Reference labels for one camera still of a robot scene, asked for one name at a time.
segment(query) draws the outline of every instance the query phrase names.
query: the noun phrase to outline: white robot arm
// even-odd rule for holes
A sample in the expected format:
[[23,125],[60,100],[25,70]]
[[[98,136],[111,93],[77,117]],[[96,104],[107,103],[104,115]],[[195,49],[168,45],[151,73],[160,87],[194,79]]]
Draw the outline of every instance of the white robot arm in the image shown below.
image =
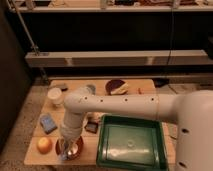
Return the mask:
[[176,171],[213,170],[213,91],[187,95],[96,96],[92,85],[68,94],[60,127],[63,138],[80,137],[87,112],[108,112],[178,125]]

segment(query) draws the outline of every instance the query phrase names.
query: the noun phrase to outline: green tray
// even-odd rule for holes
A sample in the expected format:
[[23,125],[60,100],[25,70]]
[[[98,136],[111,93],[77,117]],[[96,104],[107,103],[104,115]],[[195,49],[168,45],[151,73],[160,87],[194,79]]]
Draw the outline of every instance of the green tray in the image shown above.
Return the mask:
[[160,122],[104,115],[96,163],[142,171],[168,170]]

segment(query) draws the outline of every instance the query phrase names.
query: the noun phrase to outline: circular hole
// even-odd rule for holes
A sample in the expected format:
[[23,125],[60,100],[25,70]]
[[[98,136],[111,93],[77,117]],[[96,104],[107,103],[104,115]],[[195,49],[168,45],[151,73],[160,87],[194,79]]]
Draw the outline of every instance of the circular hole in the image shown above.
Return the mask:
[[188,129],[185,129],[185,128],[182,128],[182,132],[183,132],[184,134],[188,134],[188,133],[189,133],[189,130],[188,130]]
[[179,162],[179,165],[180,165],[181,167],[183,167],[183,168],[187,169],[187,167],[186,167],[186,165],[185,165],[184,163]]
[[128,141],[127,141],[127,146],[128,146],[129,148],[134,147],[134,141],[128,140]]

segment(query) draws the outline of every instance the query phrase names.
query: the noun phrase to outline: wooden table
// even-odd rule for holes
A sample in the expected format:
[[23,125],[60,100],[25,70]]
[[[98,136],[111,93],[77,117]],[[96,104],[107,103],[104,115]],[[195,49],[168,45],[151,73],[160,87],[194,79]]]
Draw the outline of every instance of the wooden table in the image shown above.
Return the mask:
[[[96,94],[104,95],[106,94],[104,86],[107,81],[108,80],[54,80],[52,81],[51,86],[66,83],[69,89],[68,91],[63,92],[63,96],[65,96],[67,93],[75,90],[80,86],[94,84],[96,86]],[[138,94],[138,88],[141,88],[143,93],[156,93],[155,86],[152,80],[127,79],[125,81],[130,85],[128,94]],[[64,116],[64,111],[65,110],[63,105],[59,107],[54,107],[51,101],[46,98],[41,113],[50,113],[53,120],[59,127]],[[175,150],[171,138],[169,136],[168,127],[165,123],[163,123],[163,131],[166,142],[168,162],[169,164],[174,164]],[[45,155],[40,154],[36,149],[37,141],[43,136],[50,137],[54,145],[54,148],[48,154]],[[46,135],[38,121],[24,163],[26,165],[96,165],[96,153],[99,140],[99,131],[97,134],[92,134],[84,130],[82,133],[82,137],[84,140],[84,148],[81,155],[75,160],[65,162],[61,161],[55,152],[55,143],[59,136],[59,129],[53,131],[49,135]]]

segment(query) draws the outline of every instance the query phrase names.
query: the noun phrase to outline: black object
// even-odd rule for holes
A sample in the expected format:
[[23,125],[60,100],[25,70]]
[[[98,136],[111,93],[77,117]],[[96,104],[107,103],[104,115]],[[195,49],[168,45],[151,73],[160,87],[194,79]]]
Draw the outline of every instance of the black object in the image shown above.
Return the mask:
[[137,1],[136,0],[115,0],[115,5],[131,6],[131,5],[134,5],[135,2]]
[[209,58],[213,59],[213,37],[208,38],[204,50],[208,54]]
[[[36,6],[48,7],[51,1],[34,1]],[[23,2],[21,7],[26,7],[26,3]]]
[[5,17],[7,10],[6,1],[0,1],[0,152],[33,81],[24,61],[25,53]]
[[164,85],[169,84],[168,78],[154,78],[153,79],[155,87],[163,87]]
[[96,134],[97,131],[98,131],[98,123],[88,121],[86,126],[85,126],[85,130],[88,131],[88,132]]
[[56,84],[54,86],[51,86],[49,89],[52,89],[52,88],[60,88],[61,91],[67,91],[68,90],[67,84],[65,84],[65,83],[63,83],[63,84]]
[[44,132],[46,134],[49,134],[52,131],[54,131],[55,129],[57,129],[57,126],[49,113],[41,116],[40,124],[43,127]]

